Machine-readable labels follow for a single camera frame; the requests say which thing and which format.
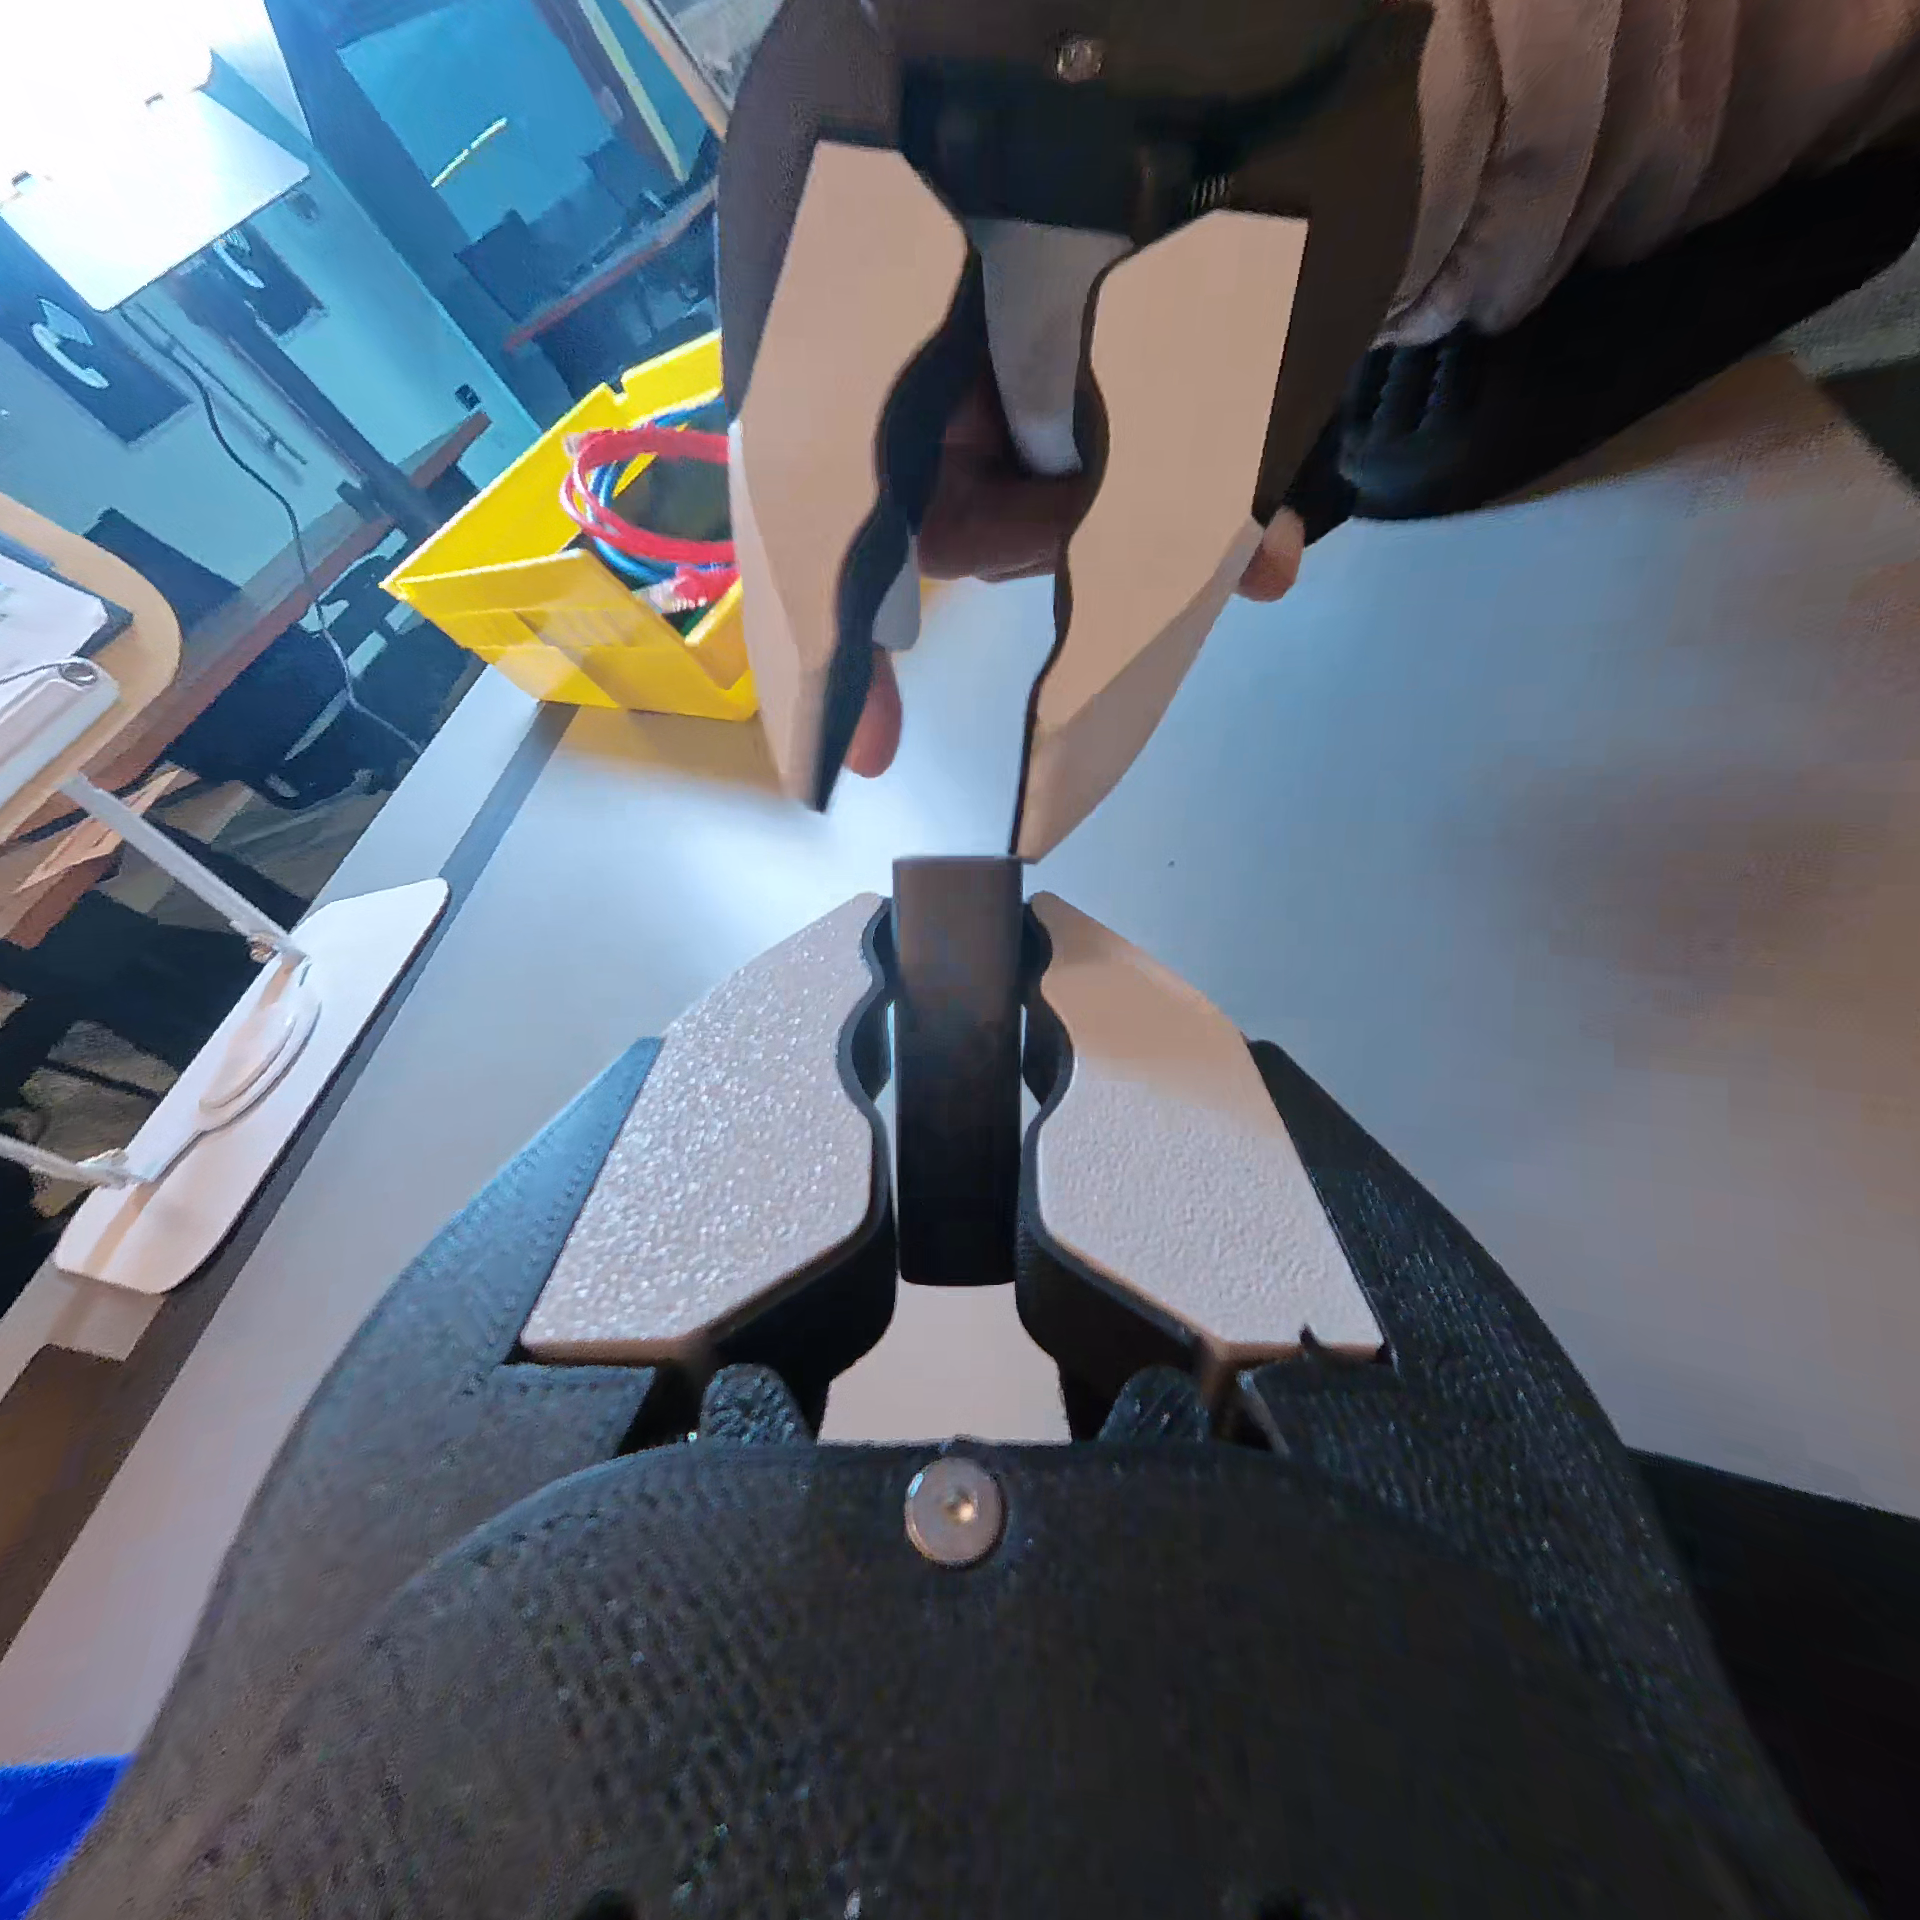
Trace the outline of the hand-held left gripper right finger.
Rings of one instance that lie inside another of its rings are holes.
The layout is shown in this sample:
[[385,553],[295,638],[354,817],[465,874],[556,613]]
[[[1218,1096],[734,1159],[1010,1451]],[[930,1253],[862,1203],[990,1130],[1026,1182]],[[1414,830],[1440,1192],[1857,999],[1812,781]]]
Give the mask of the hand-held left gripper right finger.
[[1163,1368],[1217,1419],[1268,1362],[1379,1362],[1385,1333],[1252,1041],[1056,894],[1026,903],[1016,1307],[1068,1432]]

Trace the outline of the white flat panel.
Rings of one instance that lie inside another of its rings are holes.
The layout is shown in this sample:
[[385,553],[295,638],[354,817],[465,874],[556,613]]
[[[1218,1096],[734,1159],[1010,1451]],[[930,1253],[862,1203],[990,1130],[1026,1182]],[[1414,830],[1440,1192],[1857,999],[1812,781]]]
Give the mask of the white flat panel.
[[110,310],[295,191],[310,163],[209,93],[187,40],[105,62],[26,40],[3,64],[4,226]]

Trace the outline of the person's right forearm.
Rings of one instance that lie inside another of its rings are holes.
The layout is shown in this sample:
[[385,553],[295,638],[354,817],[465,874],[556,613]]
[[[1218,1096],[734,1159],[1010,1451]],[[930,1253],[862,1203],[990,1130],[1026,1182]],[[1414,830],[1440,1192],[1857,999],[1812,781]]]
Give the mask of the person's right forearm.
[[1916,1],[1436,1],[1379,345],[1499,334],[1916,115]]

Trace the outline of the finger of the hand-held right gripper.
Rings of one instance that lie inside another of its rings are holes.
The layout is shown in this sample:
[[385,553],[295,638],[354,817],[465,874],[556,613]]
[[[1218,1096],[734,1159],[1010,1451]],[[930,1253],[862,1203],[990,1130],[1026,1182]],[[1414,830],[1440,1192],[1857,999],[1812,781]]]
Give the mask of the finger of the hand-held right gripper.
[[1010,853],[1056,850],[1160,729],[1263,539],[1257,485],[1311,238],[1217,207],[1096,282],[1092,493],[1056,571]]
[[922,634],[922,518],[972,377],[977,255],[898,150],[822,142],[729,391],[729,511],[760,717],[823,810],[875,654]]

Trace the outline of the black ethernet adapter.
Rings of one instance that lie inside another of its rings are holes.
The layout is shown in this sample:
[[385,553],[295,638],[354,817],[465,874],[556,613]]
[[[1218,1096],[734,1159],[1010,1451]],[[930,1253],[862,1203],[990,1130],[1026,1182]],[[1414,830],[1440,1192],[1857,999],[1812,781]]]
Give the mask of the black ethernet adapter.
[[902,1280],[1010,1285],[1022,1173],[1020,862],[898,858],[891,943]]

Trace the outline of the person's right hand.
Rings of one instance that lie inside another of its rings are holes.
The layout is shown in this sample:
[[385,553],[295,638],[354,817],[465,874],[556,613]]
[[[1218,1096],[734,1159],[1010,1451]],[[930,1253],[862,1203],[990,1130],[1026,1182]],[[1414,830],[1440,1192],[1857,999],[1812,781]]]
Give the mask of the person's right hand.
[[[1306,547],[1353,511],[1330,429],[1287,505],[1266,522],[1240,576],[1240,597],[1281,600],[1298,581]],[[1024,464],[988,358],[945,429],[943,464],[919,527],[927,576],[1009,582],[1051,574],[1087,502],[1082,475],[1043,475]]]

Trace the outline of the yellow plastic bin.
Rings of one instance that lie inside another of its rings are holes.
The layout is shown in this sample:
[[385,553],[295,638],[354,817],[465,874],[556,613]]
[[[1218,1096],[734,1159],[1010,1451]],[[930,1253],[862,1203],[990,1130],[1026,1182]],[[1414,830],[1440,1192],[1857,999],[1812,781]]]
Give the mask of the yellow plastic bin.
[[716,328],[593,387],[400,559],[385,592],[540,701],[754,720],[739,587],[682,627],[586,541],[563,505],[574,439],[638,427],[720,387]]

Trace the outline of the white printed paper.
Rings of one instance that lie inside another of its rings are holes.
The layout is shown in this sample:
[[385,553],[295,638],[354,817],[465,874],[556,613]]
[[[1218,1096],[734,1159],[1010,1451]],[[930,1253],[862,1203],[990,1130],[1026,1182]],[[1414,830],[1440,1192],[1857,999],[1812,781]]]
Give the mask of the white printed paper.
[[3,551],[3,674],[89,658],[120,633],[118,613],[46,565]]

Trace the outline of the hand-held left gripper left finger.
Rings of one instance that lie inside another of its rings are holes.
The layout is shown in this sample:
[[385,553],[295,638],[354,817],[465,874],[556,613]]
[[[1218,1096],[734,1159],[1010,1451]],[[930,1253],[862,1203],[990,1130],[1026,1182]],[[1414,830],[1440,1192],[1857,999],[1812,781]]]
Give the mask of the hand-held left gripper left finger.
[[896,1311],[887,918],[857,894],[665,1027],[522,1326],[526,1357],[654,1366],[690,1391],[753,1365],[822,1429]]

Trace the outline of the black office chair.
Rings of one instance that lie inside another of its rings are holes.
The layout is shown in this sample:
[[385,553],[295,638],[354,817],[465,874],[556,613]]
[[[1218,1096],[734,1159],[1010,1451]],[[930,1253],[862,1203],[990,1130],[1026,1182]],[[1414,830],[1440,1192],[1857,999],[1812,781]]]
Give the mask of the black office chair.
[[476,661],[382,590],[286,627],[160,755],[290,810],[385,795],[465,695]]

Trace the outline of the black phone sign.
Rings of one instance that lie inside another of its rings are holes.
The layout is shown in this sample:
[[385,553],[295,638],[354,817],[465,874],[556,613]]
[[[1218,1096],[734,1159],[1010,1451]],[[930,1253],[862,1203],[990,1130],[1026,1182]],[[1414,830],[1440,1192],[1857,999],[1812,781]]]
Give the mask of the black phone sign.
[[123,445],[187,402],[18,235],[3,227],[3,341]]

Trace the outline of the blue plastic bin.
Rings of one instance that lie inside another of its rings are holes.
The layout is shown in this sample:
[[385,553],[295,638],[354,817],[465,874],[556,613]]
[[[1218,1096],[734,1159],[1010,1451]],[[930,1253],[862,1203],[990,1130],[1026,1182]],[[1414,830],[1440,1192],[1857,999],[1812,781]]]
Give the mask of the blue plastic bin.
[[130,1755],[3,1767],[3,1917],[26,1914],[105,1807]]

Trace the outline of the wooden document board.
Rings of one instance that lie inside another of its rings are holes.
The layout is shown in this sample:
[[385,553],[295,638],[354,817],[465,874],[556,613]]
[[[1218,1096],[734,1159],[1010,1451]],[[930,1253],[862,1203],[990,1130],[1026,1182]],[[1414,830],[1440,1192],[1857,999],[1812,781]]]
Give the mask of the wooden document board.
[[64,808],[64,781],[97,776],[136,721],[177,680],[180,627],[164,597],[129,562],[74,534],[57,521],[3,495],[4,536],[48,559],[75,587],[129,613],[129,623],[102,650],[102,666],[114,680],[110,707],[95,713],[84,730],[74,730],[59,754],[46,752],[30,774],[4,771],[3,840],[56,817]]

